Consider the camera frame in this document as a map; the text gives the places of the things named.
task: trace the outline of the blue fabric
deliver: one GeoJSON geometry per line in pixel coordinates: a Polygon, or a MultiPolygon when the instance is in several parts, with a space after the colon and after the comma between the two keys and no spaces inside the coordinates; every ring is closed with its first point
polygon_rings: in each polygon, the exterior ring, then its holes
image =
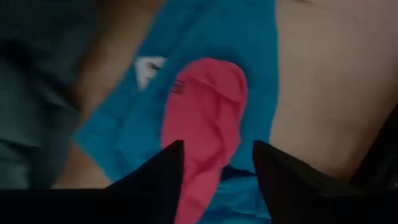
{"type": "MultiPolygon", "coordinates": [[[[274,0],[169,0],[136,58],[167,61],[143,92],[134,63],[121,84],[91,115],[76,140],[112,180],[141,166],[160,150],[169,90],[184,66],[202,57],[240,66],[248,81],[242,143],[230,166],[255,172],[254,140],[268,142],[277,105],[278,64],[274,0]]],[[[200,223],[264,223],[270,219],[256,177],[220,183],[200,223]]]]}

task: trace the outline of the gray fabric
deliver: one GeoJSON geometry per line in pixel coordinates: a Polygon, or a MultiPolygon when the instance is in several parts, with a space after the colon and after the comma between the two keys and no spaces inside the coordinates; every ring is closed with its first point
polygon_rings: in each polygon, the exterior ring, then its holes
{"type": "Polygon", "coordinates": [[[77,111],[65,94],[96,27],[94,0],[0,2],[0,189],[45,189],[77,111]]]}

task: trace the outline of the pink sock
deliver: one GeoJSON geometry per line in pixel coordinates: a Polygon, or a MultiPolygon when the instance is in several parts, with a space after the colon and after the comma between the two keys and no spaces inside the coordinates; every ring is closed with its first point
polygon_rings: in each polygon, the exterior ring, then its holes
{"type": "Polygon", "coordinates": [[[202,58],[177,76],[167,100],[162,147],[184,140],[184,173],[176,224],[199,221],[222,169],[240,143],[248,89],[235,64],[202,58]]]}

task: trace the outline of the white label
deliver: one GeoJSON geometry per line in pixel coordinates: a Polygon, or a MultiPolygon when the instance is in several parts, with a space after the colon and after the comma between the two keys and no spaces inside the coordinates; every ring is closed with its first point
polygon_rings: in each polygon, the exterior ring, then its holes
{"type": "Polygon", "coordinates": [[[136,62],[137,84],[140,91],[144,91],[150,80],[155,78],[157,72],[163,67],[166,58],[142,57],[136,62]]]}

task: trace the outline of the turquoise cloth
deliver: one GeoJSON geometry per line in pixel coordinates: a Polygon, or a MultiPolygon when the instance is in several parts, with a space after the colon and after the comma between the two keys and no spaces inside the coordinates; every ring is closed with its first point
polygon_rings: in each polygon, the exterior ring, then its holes
{"type": "MultiPolygon", "coordinates": [[[[242,143],[229,165],[254,172],[253,142],[268,142],[277,105],[274,0],[169,0],[135,60],[146,56],[167,59],[148,87],[143,92],[137,89],[134,61],[76,135],[108,177],[118,180],[159,152],[164,106],[174,79],[186,64],[202,57],[233,62],[245,73],[249,93],[242,143]]],[[[269,219],[253,176],[221,182],[201,223],[269,219]]]]}

